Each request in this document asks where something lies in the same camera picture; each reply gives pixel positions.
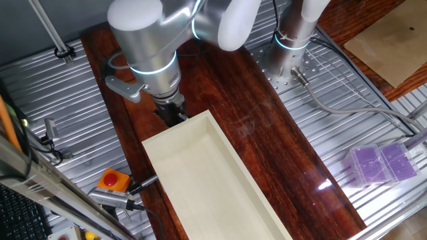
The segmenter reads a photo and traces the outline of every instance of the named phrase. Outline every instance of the gray cable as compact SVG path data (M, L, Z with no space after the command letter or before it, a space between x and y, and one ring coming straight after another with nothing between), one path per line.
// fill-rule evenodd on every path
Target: gray cable
M113 63L113 60L116 57L119 57L120 55L123 54L123 52L120 53L116 53L113 54L112 56L110 56L108 58L108 62L107 64L112 68L112 69L117 69L117 70L123 70L123 69L129 69L131 67L136 67L137 65L141 64L141 63L145 63L146 61L153 59L154 57L157 57L158 55L160 55L160 53L162 53L163 51L165 51L165 49L167 49L167 47L169 47L186 29L187 27L191 24L191 22L193 21L193 19L195 18L195 16L200 12L201 8L203 7L203 5L205 4L206 0L202 0L202 2L200 3L199 8L196 10L196 12L193 14L193 16L191 16L191 18L189 19L189 21L187 22L187 24L185 24L185 27L178 33L178 35L176 35L176 37L174 39L172 39L172 41L170 41L165 47L163 47L162 49L160 49L160 51L158 51L157 53L147 57L146 59L144 59L143 61L140 61L139 63L132 63L132 64L128 64L125 66L117 66L116 64Z
M329 107L323 105L323 103L321 103L319 101L319 99L314 95L314 92L313 92L312 88L310 87L310 85L306 85L306 89L307 89L308 93L312 96L313 100L319 105L319 107L321 107L323 110L325 110L327 112L335 113L335 114L352 114L352 113L363 113L363 112L368 112L368 111L388 113L388 114L400 117L401 119L403 119L403 120L407 121L408 123L412 124L413 126L415 126L420 131L424 130L424 128L421 126L421 124L415 122L414 120L410 119L409 117L407 117L401 113L395 112L393 110L383 109L381 107L367 107L367 108L349 109L349 110L337 110L337 109L329 108Z

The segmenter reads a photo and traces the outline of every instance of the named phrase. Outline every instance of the keyboard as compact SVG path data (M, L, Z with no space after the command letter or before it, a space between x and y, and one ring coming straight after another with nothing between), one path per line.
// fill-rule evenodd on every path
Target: keyboard
M4 240L46 240L51 230L42 206L0 184L0 233Z

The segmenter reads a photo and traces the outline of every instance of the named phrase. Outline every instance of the blue led ring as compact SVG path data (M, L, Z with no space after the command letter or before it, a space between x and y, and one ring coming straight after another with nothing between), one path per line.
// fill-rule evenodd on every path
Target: blue led ring
M194 5L194 9L193 9L193 14L192 14L192 16L194 16L195 12L196 12L196 11L197 11L197 9L199 8L200 3L201 3L201 0L197 0L197 1L195 2L195 5ZM195 33L195 18L193 18L193 20L191 20L191 30L193 31L193 35L194 35L194 37L195 37L196 39L199 39L199 40L200 40L199 36L197 36L197 33Z
M300 50L300 49L305 49L305 48L307 47L307 45L308 45L308 43L307 43L307 44L305 44L303 47L288 47L288 46L284 45L283 43L280 43L280 41L279 41L279 39L278 39L278 35L277 35L277 34L276 34L274 37L276 38L276 41L278 42L278 44L280 45L280 47L283 47L284 49L289 49L289 50Z
M175 51L175 54L172 57L172 60L165 67L162 67L159 70L145 72L145 71L139 71L137 69L134 69L133 67L131 67L131 69L132 69L133 72L141 74L141 75L153 75L153 74L157 74L157 73L161 73L162 71L165 71L168 67L170 67L173 64L173 62L175 61L175 59L176 59L176 51Z

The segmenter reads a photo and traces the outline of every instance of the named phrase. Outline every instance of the wooden surface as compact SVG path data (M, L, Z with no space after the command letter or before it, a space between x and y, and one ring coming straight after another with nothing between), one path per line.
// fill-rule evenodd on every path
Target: wooden surface
M404 0L331 0L320 17L319 25L341 49L344 49L344 43L357 36L403 2ZM399 87L393 88L349 51L344 49L344 53L389 101L394 101L427 83L427 63L423 64Z
M129 167L135 179L143 181L154 172L141 142L166 126L153 114L155 105L148 94L142 94L140 103L131 103L100 79L103 58L118 48L108 26L83 34L81 40ZM195 50L190 41L178 53L194 54ZM179 59L187 113L211 111L294 239L347 239L366 227L247 51L212 49L200 55L197 63L194 60ZM133 79L130 71L118 71L116 76ZM319 190L326 181L331 186ZM187 239L159 183L141 197L148 209L159 214L166 239ZM151 222L158 236L152 217Z
M292 240L209 111L142 145L190 239Z
M406 0L344 47L397 87L427 62L426 16L426 0Z

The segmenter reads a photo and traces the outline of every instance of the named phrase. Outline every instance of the emergency stop button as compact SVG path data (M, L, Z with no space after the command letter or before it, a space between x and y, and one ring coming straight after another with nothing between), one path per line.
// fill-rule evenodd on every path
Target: emergency stop button
M114 173L109 173L104 177L104 184L108 187L114 186L117 183L117 176Z

